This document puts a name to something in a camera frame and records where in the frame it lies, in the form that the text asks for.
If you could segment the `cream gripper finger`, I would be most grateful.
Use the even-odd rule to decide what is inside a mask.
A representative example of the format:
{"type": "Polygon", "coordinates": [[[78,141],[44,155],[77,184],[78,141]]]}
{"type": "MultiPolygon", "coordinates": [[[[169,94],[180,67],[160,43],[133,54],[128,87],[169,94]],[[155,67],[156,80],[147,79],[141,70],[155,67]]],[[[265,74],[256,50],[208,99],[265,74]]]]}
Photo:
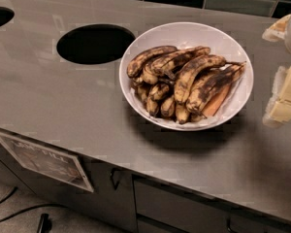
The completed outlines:
{"type": "Polygon", "coordinates": [[[291,120],[291,66],[280,66],[275,73],[272,97],[266,107],[263,123],[278,128],[291,120]]]}
{"type": "Polygon", "coordinates": [[[262,34],[262,38],[269,42],[288,41],[288,25],[291,15],[278,19],[274,24],[267,28],[262,34]]]}

